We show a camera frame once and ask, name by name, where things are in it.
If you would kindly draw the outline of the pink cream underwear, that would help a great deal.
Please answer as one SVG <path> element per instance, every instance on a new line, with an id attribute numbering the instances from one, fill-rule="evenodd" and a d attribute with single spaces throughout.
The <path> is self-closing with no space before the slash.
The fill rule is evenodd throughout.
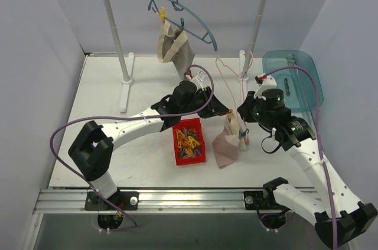
<path id="1" fill-rule="evenodd" d="M 239 152 L 247 150 L 249 138 L 247 135 L 245 141 L 240 140 L 238 138 L 240 129 L 235 114 L 226 115 L 223 131 L 212 142 L 218 168 L 225 168 L 233 164 L 238 160 Z"/>

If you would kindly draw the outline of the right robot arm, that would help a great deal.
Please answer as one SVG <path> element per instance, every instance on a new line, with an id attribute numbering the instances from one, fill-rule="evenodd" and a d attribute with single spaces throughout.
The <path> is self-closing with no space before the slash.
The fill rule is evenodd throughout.
<path id="1" fill-rule="evenodd" d="M 365 233 L 377 217 L 371 203 L 363 203 L 343 182 L 326 156 L 320 154 L 317 136 L 306 120 L 293 116 L 280 89 L 261 97 L 248 92 L 238 107 L 245 122 L 257 123 L 300 166 L 320 199 L 278 177 L 263 185 L 262 201 L 269 208 L 286 207 L 312 224 L 324 245 L 336 249 Z"/>

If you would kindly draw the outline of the yellow clothespin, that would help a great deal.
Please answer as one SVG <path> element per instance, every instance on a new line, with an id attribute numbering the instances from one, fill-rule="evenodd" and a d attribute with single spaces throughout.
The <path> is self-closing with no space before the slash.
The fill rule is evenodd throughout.
<path id="1" fill-rule="evenodd" d="M 156 12 L 156 14 L 164 21 L 166 20 L 166 12 L 165 12 L 165 8 L 164 7 L 161 7 L 161 9 L 159 11 Z"/>

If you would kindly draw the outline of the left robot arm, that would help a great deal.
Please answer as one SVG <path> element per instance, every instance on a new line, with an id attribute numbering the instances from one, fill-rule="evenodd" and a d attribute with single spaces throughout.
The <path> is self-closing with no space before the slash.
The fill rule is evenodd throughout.
<path id="1" fill-rule="evenodd" d="M 184 80 L 170 95 L 130 120 L 106 124 L 87 122 L 68 154 L 84 179 L 99 193 L 98 202 L 105 209 L 114 209 L 122 203 L 119 188 L 108 172 L 114 150 L 142 136 L 173 127 L 184 114 L 206 119 L 228 111 L 210 87 L 199 89 L 193 82 Z"/>

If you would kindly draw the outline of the grey beige underwear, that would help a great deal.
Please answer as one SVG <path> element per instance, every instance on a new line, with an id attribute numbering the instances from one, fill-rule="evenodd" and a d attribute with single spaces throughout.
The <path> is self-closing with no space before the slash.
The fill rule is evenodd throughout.
<path id="1" fill-rule="evenodd" d="M 185 80 L 195 57 L 187 33 L 180 29 L 173 30 L 167 20 L 162 20 L 157 41 L 157 57 L 161 63 L 172 63 L 180 79 Z"/>

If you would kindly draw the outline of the pink wire hanger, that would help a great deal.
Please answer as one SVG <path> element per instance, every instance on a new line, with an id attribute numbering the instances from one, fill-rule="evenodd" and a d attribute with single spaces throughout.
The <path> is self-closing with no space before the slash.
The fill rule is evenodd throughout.
<path id="1" fill-rule="evenodd" d="M 219 74 L 221 75 L 221 78 L 222 78 L 224 84 L 226 85 L 227 90 L 229 91 L 230 96 L 232 98 L 232 102 L 233 102 L 232 112 L 236 116 L 237 123 L 239 124 L 239 126 L 241 128 L 241 131 L 247 133 L 247 126 L 246 126 L 245 123 L 242 124 L 242 120 L 240 118 L 240 115 L 237 112 L 237 104 L 238 104 L 238 102 L 236 101 L 236 95 L 234 94 L 234 90 L 230 87 L 229 82 L 226 80 L 226 77 L 224 76 L 224 73 L 223 73 L 222 69 L 220 68 L 220 66 L 222 66 L 223 68 L 225 68 L 229 72 L 231 72 L 236 77 L 237 80 L 241 80 L 242 78 L 239 76 L 238 73 L 236 73 L 233 70 L 232 67 L 230 67 L 227 63 L 225 63 L 220 57 L 216 57 L 215 58 L 215 65 L 216 65 L 216 68 L 217 68 Z"/>

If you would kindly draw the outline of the blue plastic hanger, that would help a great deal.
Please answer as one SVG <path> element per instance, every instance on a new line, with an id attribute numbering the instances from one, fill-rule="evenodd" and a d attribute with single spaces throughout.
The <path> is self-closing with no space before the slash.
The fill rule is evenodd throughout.
<path id="1" fill-rule="evenodd" d="M 193 12 L 187 6 L 183 5 L 179 0 L 150 0 L 149 3 L 148 3 L 148 11 L 152 11 L 153 13 L 156 14 L 156 12 L 159 11 L 161 9 L 161 7 L 163 7 L 162 5 L 158 4 L 159 2 L 169 3 L 171 5 L 172 10 L 174 12 L 179 13 L 180 18 L 184 19 L 185 30 L 182 30 L 182 31 L 188 33 L 189 35 L 195 37 L 196 39 L 200 40 L 201 42 L 203 42 L 205 44 L 211 45 L 215 52 L 218 51 L 219 48 L 218 48 L 218 44 L 217 44 L 217 41 L 215 39 L 214 34 L 212 33 L 212 31 L 208 27 L 208 25 L 195 12 Z M 193 20 L 195 20 L 200 25 L 200 27 L 203 29 L 203 33 L 197 34 L 195 31 L 191 30 L 186 23 L 185 17 L 190 17 Z M 180 29 L 180 19 L 178 21 L 174 21 L 172 18 L 170 18 L 167 15 L 167 12 L 166 12 L 166 20 L 165 21 L 168 21 L 170 24 L 176 26 L 179 30 L 181 30 Z"/>

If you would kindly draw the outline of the teal clothespin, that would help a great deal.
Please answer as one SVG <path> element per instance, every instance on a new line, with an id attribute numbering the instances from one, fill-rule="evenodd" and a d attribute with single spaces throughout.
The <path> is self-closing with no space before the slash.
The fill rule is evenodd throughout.
<path id="1" fill-rule="evenodd" d="M 246 128 L 246 129 L 240 129 L 239 130 L 239 136 L 238 136 L 238 138 L 240 140 L 244 140 L 245 141 L 246 138 L 247 138 L 248 133 L 249 133 L 249 129 L 248 128 Z"/>

